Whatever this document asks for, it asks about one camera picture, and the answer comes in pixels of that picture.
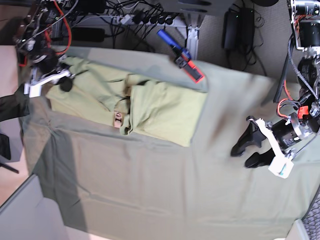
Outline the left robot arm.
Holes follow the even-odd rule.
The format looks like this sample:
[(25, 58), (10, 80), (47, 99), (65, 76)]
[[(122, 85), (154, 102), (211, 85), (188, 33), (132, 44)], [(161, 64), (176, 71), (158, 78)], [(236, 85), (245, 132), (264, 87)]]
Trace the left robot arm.
[(293, 146), (309, 136), (320, 134), (320, 2), (287, 1), (292, 34), (273, 102), (280, 121), (273, 124), (248, 116), (248, 127), (231, 149), (231, 156), (241, 156), (246, 147), (261, 147), (268, 140), (271, 148), (253, 153), (246, 168), (268, 166), (280, 176), (293, 166), (300, 153)]

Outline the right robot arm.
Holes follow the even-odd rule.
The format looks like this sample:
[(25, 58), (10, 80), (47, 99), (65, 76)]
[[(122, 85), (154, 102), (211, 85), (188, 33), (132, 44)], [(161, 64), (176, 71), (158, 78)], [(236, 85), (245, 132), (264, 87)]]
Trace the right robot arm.
[[(70, 65), (65, 63), (66, 52), (71, 46), (72, 31), (67, 16), (77, 7), (79, 1), (71, 2), (67, 12), (63, 11), (65, 0), (36, 0), (21, 21), (13, 36), (18, 65), (31, 67), (31, 77), (24, 83), (24, 94), (30, 98), (39, 97), (44, 85), (61, 85), (69, 92), (75, 75)], [(62, 23), (68, 32), (68, 42), (64, 50), (52, 47), (51, 34), (56, 25)]]

